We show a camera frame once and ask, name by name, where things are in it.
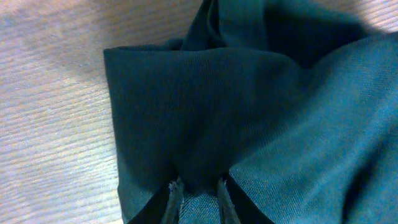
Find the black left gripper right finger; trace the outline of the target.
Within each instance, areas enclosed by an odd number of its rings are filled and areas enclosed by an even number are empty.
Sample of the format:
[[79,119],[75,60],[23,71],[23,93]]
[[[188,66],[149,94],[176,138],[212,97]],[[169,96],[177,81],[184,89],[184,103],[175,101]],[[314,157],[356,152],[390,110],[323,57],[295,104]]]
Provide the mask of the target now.
[[274,224],[229,174],[217,181],[216,196],[221,224]]

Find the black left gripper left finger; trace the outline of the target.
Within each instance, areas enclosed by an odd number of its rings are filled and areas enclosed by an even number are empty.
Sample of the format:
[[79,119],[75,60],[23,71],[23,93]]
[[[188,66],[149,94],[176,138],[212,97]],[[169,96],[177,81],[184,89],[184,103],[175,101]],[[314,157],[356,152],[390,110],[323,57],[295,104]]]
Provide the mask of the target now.
[[178,224],[183,191],[184,184],[178,177],[157,191],[127,224]]

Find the black logo t-shirt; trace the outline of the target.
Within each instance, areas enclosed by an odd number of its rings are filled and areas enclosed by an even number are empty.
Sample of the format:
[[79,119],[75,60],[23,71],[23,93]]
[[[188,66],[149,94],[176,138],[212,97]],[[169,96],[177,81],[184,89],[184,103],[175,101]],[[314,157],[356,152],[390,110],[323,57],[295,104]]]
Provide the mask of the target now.
[[229,174],[274,223],[397,222],[397,33],[308,1],[204,1],[188,34],[104,51],[125,223]]

